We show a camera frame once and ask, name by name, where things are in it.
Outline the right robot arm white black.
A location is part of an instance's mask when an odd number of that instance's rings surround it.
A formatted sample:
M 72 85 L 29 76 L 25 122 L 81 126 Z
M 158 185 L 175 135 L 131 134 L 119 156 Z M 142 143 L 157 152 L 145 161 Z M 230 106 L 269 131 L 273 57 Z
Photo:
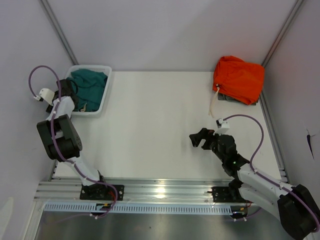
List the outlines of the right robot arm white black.
M 212 151 L 227 175 L 233 177 L 234 186 L 228 189 L 232 201 L 244 199 L 258 205 L 278 219 L 295 240 L 320 230 L 320 209 L 305 186 L 293 186 L 254 169 L 253 164 L 238 153 L 231 135 L 202 128 L 189 138 L 195 148 L 204 141 L 202 149 Z

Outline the teal green shorts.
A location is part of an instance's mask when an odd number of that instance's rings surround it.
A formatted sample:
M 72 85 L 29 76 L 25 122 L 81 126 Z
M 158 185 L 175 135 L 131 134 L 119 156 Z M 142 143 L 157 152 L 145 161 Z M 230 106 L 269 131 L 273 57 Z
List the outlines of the teal green shorts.
M 89 69 L 78 69 L 72 71 L 68 80 L 73 80 L 73 88 L 78 86 L 76 93 L 79 98 L 78 107 L 75 112 L 96 112 L 100 108 L 108 76 L 103 72 Z

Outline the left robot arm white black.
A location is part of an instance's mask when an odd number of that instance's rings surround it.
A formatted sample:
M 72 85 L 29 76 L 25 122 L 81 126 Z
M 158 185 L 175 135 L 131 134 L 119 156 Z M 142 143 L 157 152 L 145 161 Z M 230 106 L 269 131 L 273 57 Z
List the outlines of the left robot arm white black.
M 57 82 L 55 92 L 44 88 L 40 92 L 49 97 L 40 97 L 48 102 L 46 120 L 37 123 L 36 128 L 44 146 L 45 152 L 52 160 L 64 163 L 80 178 L 83 187 L 91 187 L 91 194 L 97 200 L 108 196 L 109 188 L 103 183 L 103 176 L 92 167 L 82 154 L 83 145 L 74 127 L 71 116 L 79 99 L 77 91 L 69 79 Z

